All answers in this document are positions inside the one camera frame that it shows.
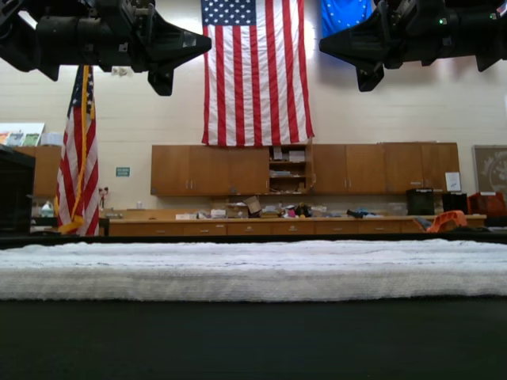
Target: upper cabinet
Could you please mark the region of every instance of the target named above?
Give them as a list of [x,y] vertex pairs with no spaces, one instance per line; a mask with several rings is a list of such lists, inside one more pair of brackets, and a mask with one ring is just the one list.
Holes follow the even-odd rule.
[[153,145],[151,148],[151,195],[183,196],[190,190],[191,146]]
[[348,193],[382,194],[386,192],[383,145],[348,145],[346,160]]
[[228,194],[269,192],[269,148],[230,148]]
[[345,145],[313,145],[314,194],[345,194],[349,186]]
[[225,196],[265,194],[269,185],[269,149],[209,146],[153,146],[151,194]]
[[459,173],[458,145],[455,143],[424,143],[421,145],[425,187],[446,192],[446,173]]
[[421,144],[411,142],[385,143],[387,192],[405,193],[424,188]]
[[40,198],[53,198],[56,196],[56,181],[60,158],[61,146],[23,146],[15,150],[35,157],[35,174],[33,180],[33,196]]
[[220,196],[229,192],[227,148],[209,146],[190,147],[191,195]]
[[459,172],[455,143],[215,148],[153,146],[151,194],[403,194],[445,192],[445,174]]

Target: black stage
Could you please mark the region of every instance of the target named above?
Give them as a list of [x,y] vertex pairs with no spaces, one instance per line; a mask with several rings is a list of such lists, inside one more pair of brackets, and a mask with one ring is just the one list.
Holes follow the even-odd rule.
[[[505,244],[505,235],[357,235]],[[185,241],[337,240],[214,237]],[[3,238],[0,249],[180,238]],[[2,380],[504,379],[507,298],[315,303],[0,302]]]

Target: flag on pole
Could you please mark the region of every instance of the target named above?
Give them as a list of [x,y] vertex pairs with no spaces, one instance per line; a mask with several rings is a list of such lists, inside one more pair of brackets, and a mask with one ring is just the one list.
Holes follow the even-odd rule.
[[59,230],[65,234],[98,234],[96,127],[93,68],[80,66],[67,113],[56,190]]
[[304,50],[304,0],[201,0],[203,143],[271,146],[314,136]]
[[372,0],[321,0],[322,34],[331,36],[360,24],[372,14]]

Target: orange chair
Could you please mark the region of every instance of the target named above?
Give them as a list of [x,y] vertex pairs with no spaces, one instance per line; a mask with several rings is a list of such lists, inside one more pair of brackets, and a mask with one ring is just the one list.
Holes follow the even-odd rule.
[[414,222],[417,223],[423,231],[430,233],[443,232],[444,226],[449,222],[454,222],[458,227],[468,226],[467,217],[462,211],[444,212],[438,215],[433,223],[424,218],[416,218]]

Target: wooden countertop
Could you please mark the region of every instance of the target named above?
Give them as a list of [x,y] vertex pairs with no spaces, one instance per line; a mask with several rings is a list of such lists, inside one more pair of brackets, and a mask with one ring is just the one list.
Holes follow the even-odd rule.
[[[433,220],[433,216],[422,216],[422,218]],[[252,218],[252,219],[197,219],[197,220],[176,220],[167,218],[146,219],[146,218],[127,218],[127,219],[111,219],[111,224],[158,224],[158,223],[273,223],[273,222],[384,222],[384,221],[405,221],[413,220],[415,216],[383,216],[380,218]],[[468,220],[483,220],[485,215],[467,215]]]

